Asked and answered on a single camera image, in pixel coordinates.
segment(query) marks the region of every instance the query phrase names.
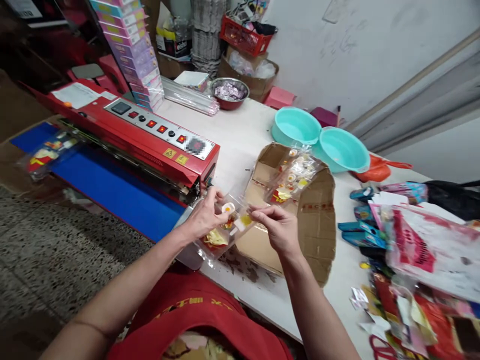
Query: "person's left hand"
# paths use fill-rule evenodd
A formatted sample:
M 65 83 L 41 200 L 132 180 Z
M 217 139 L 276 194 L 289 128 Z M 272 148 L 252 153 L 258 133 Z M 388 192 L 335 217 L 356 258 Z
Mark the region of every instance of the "person's left hand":
M 218 225 L 225 224 L 229 220 L 229 214 L 226 212 L 215 214 L 215 201 L 223 197 L 215 186 L 208 188 L 206 197 L 196 204 L 188 219 L 179 226 L 189 240 L 202 238 Z

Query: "plastic basket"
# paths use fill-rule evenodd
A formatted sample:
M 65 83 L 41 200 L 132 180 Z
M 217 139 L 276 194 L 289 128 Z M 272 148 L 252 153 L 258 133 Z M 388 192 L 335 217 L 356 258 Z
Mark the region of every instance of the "plastic basket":
M 267 51 L 272 36 L 273 35 L 259 35 L 236 23 L 228 16 L 223 16 L 220 38 L 253 57 Z

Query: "stacked boxes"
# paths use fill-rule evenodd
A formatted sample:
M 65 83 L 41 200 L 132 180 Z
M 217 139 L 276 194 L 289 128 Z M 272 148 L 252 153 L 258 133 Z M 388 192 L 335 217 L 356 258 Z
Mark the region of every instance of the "stacked boxes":
M 164 89 L 140 0 L 90 0 L 135 102 L 157 113 Z

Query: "red shirt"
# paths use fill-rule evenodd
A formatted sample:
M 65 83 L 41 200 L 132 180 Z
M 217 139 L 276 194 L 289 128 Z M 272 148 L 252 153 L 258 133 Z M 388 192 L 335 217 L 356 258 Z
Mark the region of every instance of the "red shirt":
M 246 359 L 293 359 L 281 339 L 248 318 L 238 301 L 198 272 L 164 274 L 108 359 L 161 359 L 173 341 L 198 327 L 216 329 Z

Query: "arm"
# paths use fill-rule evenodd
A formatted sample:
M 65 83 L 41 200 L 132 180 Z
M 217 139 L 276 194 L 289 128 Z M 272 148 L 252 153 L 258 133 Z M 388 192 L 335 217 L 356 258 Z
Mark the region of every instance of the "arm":
M 211 187 L 187 221 L 110 281 L 61 330 L 40 359 L 103 359 L 179 252 L 227 222 L 226 213 L 215 215 L 216 196 L 222 197 Z
M 319 287 L 298 240 L 297 218 L 278 206 L 254 208 L 285 274 L 291 305 L 309 359 L 360 360 L 332 305 Z

